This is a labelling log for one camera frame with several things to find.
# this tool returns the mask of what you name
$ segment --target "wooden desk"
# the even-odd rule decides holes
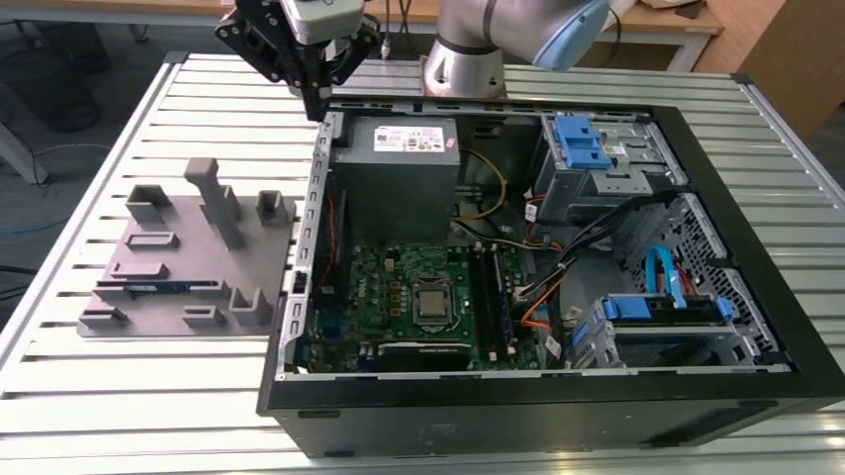
[[[19,20],[123,23],[137,25],[213,26],[230,8],[230,0],[0,0],[0,18]],[[433,33],[439,0],[416,0],[408,16],[412,33]],[[366,3],[366,12],[384,20],[384,0]],[[689,71],[712,36],[723,27],[704,9],[695,20],[668,10],[636,5],[621,18],[621,43],[671,45],[676,52],[668,71]],[[398,2],[390,0],[390,27],[401,21]],[[612,43],[615,31],[599,42]]]

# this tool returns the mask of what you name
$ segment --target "motherboard chip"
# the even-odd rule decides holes
[[[423,290],[417,292],[420,299],[420,317],[441,319],[445,317],[445,292]]]

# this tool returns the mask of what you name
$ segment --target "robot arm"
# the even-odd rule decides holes
[[[301,97],[321,121],[330,87],[342,84],[378,43],[364,0],[236,0],[214,34],[272,82]],[[440,0],[436,42],[423,69],[425,93],[504,93],[501,50],[549,70],[585,53],[608,13],[607,0]],[[325,59],[330,40],[348,47]]]
[[[378,43],[378,22],[362,0],[236,0],[214,34],[272,82],[301,97],[310,121],[325,115],[330,87],[348,79]],[[330,40],[348,47],[325,59]]]
[[[425,93],[501,95],[501,50],[543,69],[567,69],[592,45],[608,12],[607,0],[440,1]]]

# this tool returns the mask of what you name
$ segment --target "sticker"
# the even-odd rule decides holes
[[[548,352],[553,355],[553,357],[559,359],[560,346],[556,340],[551,337],[551,335],[548,335],[544,338],[544,349],[547,349]]]
[[[624,147],[620,145],[604,145],[604,153],[609,155],[623,155],[627,156],[627,152],[624,151]]]
[[[525,204],[525,221],[533,223],[537,220],[537,206],[531,203]]]
[[[130,292],[156,292],[158,287],[154,285],[126,285],[126,290]]]
[[[374,151],[441,153],[443,147],[441,127],[378,127],[374,130]]]
[[[580,318],[580,314],[583,314],[583,311],[572,305],[568,307],[568,312],[565,312],[563,320],[568,322],[577,320]]]

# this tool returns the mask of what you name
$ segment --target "blue drive bracket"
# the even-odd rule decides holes
[[[600,136],[585,117],[553,117],[553,135],[568,168],[605,170],[612,166],[612,160],[601,150]]]

